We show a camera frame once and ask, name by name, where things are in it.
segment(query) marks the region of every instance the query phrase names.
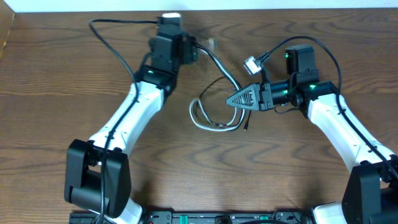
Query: white wall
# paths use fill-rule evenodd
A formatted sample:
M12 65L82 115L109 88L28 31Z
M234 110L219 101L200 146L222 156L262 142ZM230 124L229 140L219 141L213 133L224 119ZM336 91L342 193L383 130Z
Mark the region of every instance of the white wall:
M15 12L398 7L398 0L5 0Z

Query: cable connector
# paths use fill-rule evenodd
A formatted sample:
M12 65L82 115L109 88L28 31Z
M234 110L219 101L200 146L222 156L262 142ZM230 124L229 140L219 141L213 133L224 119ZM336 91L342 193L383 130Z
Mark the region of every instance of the cable connector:
M243 65L251 76L256 75L262 69L261 64L257 64L256 59L253 56L245 60Z

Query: brown box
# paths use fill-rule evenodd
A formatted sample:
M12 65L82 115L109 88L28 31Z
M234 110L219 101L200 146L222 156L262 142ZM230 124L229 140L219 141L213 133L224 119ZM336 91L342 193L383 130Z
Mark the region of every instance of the brown box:
M0 58L2 57L15 13L8 5L0 0Z

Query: white cable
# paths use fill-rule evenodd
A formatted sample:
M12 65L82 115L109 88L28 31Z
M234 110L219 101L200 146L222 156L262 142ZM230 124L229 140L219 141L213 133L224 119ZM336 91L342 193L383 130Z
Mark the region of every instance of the white cable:
M203 46L201 46L201 45L197 45L196 47L197 47L198 49L200 49L202 52L204 52L205 54L207 54L207 55L214 61L214 63L217 65L217 67L219 68L219 70L221 71L221 73L222 73L222 74L232 83L232 85L235 87L235 90L236 90L236 91L239 91L239 90L241 89L241 87L239 86L238 83L236 83L235 79L232 77L232 75L229 73L229 71L228 71L228 70L224 67L224 65L217 59L217 57L216 57L215 55L213 55L213 53L212 53L210 50L205 49L205 48L204 48ZM194 110L194 105L195 105L195 103L198 103L198 105L199 105L199 107L200 107L200 109L201 109L201 111L202 111L202 114L203 114L203 116L206 118L206 120L207 120L210 124L212 124L212 125L215 125L215 123L209 118L209 116L207 115L207 113L206 113L205 110L203 109L203 105L202 105L200 99L194 99L194 100L192 100L191 103L190 103L190 105L189 105L189 113L190 113L190 116L191 116L191 120L192 120L192 122L193 122L198 128L201 128L201 129L204 129L204 130L207 130L207 131L216 131L216 132L233 131L233 130L235 130L235 129L237 129L237 128L240 127L240 125L242 124L242 122L243 122L243 120L244 120L244 117L245 117L245 115L246 115L246 110L242 110L242 113L241 113L241 115L240 115L240 118L239 118L238 123L237 123L236 125L234 125L234 126L231 126L231 125L234 123L234 120L236 119L236 114L237 114L237 112L238 112L238 109L235 108L235 109L234 109L234 116L232 117L231 121L228 122L228 123L226 124L226 126L219 126L218 128L211 128L211 127L209 127L209 126L205 126L205 125L200 124L200 123L195 119L195 117L194 117L194 111L193 111L193 110Z

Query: wooden table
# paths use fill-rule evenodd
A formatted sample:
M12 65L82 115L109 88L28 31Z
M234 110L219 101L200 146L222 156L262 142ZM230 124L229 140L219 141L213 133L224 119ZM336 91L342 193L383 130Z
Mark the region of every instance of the wooden table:
M63 200L65 156L87 140L129 91L125 68L90 32L97 17L155 19L162 12L18 14L0 61L0 223L66 223L78 210ZM242 64L293 35L319 38L343 71L343 94L375 137L398 152L398 9L190 11L183 26L216 51L242 85L259 81ZM98 25L134 70L156 32L149 25ZM315 47L322 80L337 81ZM267 66L288 78L284 50ZM190 100L221 74L205 57L180 70L178 87L140 136L130 159L132 197L175 210L307 208L341 200L348 171L323 133L301 113L253 113L249 129L196 128ZM215 119L228 120L225 81L206 96Z

